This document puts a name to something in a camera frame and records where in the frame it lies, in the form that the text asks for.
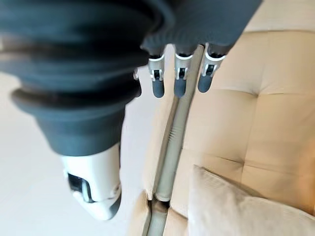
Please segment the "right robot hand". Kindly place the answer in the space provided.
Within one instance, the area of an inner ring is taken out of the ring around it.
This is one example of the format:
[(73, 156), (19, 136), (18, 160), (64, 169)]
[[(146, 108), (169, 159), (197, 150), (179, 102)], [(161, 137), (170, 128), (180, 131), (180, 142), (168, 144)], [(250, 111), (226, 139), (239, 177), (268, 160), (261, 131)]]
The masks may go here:
[(12, 100), (62, 156), (74, 198), (110, 220), (121, 203), (120, 142), (126, 105), (147, 65), (164, 95), (164, 48), (175, 46), (174, 93), (186, 92), (194, 51), (208, 44), (200, 90), (261, 5), (259, 0), (3, 0), (1, 71), (21, 87)]

